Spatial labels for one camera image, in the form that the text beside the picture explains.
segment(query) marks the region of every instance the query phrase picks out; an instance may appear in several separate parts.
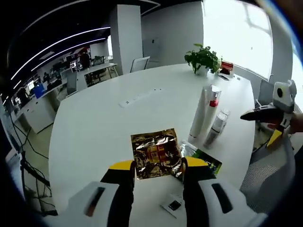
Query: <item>power strip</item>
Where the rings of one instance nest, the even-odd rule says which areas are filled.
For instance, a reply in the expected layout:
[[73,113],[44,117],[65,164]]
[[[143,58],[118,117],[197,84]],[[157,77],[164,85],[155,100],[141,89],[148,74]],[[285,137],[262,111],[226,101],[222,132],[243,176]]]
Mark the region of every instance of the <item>power strip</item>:
[[122,102],[119,103],[119,106],[121,106],[122,108],[126,108],[129,105],[133,104],[134,102],[137,102],[138,100],[141,100],[143,98],[147,98],[147,97],[152,96],[154,94],[157,94],[161,91],[163,91],[162,88],[155,88],[155,89],[150,90],[148,92],[136,95],[134,98],[130,98],[130,99],[127,99],[125,101],[122,101]]

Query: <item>white cabinet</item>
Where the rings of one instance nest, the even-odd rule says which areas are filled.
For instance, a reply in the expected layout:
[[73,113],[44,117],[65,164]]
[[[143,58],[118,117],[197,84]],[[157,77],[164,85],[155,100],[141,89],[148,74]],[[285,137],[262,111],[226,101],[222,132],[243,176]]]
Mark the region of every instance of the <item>white cabinet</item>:
[[23,107],[23,113],[35,133],[42,131],[55,120],[55,111],[46,97],[32,99]]

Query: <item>gray mesh chair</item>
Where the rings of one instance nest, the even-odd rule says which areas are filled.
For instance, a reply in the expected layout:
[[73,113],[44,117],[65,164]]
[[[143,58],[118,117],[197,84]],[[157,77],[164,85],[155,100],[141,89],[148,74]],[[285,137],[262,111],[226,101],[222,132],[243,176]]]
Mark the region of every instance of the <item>gray mesh chair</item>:
[[280,201],[295,174],[294,152],[287,134],[282,146],[269,152],[266,145],[252,154],[240,188],[247,205],[257,213],[269,213]]

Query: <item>white pillar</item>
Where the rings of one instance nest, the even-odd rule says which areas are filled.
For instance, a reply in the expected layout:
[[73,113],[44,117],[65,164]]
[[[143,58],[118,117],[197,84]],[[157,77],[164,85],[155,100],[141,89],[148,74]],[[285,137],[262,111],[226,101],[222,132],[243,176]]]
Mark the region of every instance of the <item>white pillar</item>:
[[118,74],[129,73],[133,60],[143,57],[140,6],[117,5],[110,14],[110,33]]

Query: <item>clear bottle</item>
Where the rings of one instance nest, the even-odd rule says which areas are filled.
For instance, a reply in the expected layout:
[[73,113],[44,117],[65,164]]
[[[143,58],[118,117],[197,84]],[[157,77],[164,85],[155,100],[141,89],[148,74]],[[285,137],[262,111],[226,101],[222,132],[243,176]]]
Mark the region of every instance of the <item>clear bottle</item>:
[[222,129],[220,131],[220,134],[221,134],[226,126],[227,119],[228,119],[229,115],[231,114],[231,112],[228,109],[222,109],[220,112],[226,115],[226,121],[224,121]]
[[203,144],[204,147],[210,148],[213,142],[217,139],[220,135],[220,132],[223,128],[224,122],[227,120],[227,116],[223,113],[219,113],[205,139]]

